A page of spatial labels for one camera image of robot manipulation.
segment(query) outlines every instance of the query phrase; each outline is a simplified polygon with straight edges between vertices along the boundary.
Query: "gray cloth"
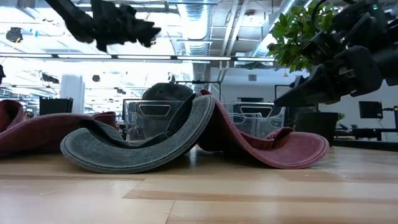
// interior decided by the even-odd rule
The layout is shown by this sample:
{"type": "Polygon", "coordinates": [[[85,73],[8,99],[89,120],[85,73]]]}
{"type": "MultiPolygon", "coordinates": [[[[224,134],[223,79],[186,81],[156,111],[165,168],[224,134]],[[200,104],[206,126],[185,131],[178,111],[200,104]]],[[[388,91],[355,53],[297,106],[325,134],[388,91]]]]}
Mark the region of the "gray cloth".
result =
{"type": "Polygon", "coordinates": [[[84,121],[61,142],[64,156],[80,167],[107,174],[154,169],[191,149],[206,128],[215,99],[192,95],[178,109],[165,133],[139,144],[125,142],[106,124],[84,121]]]}

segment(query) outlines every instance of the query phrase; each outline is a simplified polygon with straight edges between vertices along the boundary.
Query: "maroon cloth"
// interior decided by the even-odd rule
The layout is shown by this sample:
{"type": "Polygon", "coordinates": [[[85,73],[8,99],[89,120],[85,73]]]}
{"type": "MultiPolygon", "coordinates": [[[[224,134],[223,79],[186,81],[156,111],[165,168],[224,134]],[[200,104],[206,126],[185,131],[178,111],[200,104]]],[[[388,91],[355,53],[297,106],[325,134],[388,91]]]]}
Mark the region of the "maroon cloth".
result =
{"type": "MultiPolygon", "coordinates": [[[[207,90],[202,95],[210,95],[207,90]]],[[[224,106],[216,100],[213,116],[199,138],[206,151],[246,151],[259,161],[280,169],[301,169],[318,162],[329,148],[328,141],[317,134],[293,132],[281,128],[259,139],[239,131],[224,106]]]]}
{"type": "Polygon", "coordinates": [[[23,122],[24,107],[15,100],[0,101],[0,133],[23,122]]]}
{"type": "MultiPolygon", "coordinates": [[[[0,115],[6,114],[15,105],[7,103],[7,106],[0,108],[0,115]]],[[[58,152],[62,139],[70,132],[78,129],[81,119],[95,119],[116,127],[116,114],[114,112],[94,116],[57,113],[23,121],[22,110],[22,119],[19,119],[18,115],[14,119],[15,122],[9,122],[8,119],[10,125],[0,132],[0,154],[21,151],[58,152]]]]}

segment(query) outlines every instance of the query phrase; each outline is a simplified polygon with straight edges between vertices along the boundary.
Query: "wooden table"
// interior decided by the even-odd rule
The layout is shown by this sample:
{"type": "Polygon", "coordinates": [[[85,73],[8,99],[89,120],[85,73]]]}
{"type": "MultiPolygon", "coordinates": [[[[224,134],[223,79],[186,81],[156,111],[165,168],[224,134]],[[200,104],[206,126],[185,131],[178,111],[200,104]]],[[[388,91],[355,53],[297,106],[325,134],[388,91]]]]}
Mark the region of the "wooden table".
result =
{"type": "Polygon", "coordinates": [[[0,223],[398,223],[396,152],[336,147],[303,170],[241,160],[193,150],[107,175],[60,154],[1,159],[0,223]]]}

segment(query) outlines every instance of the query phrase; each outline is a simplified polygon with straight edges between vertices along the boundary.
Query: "computer monitor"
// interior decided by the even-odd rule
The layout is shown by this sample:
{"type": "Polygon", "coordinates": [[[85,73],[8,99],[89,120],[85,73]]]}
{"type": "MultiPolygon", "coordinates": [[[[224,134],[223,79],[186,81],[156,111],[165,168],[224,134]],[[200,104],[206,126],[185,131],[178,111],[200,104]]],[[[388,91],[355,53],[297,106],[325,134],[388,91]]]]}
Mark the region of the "computer monitor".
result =
{"type": "Polygon", "coordinates": [[[383,107],[381,102],[360,101],[359,115],[361,118],[383,119],[383,107]]]}

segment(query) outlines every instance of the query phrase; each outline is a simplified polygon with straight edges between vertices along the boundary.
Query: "green leaves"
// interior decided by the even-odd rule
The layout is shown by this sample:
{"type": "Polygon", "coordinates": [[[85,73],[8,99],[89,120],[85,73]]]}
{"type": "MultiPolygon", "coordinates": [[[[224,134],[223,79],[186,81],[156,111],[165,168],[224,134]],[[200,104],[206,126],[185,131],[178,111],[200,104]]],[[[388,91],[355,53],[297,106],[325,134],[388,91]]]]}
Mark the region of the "green leaves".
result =
{"type": "MultiPolygon", "coordinates": [[[[302,49],[304,44],[316,34],[311,22],[311,13],[316,5],[317,2],[313,1],[308,9],[303,6],[292,7],[290,12],[279,16],[279,21],[272,30],[272,36],[277,43],[267,46],[269,51],[267,56],[273,55],[280,66],[290,67],[290,72],[312,67],[303,56],[302,49]]],[[[328,29],[331,26],[336,13],[332,4],[319,7],[317,23],[321,29],[328,29]]]]}

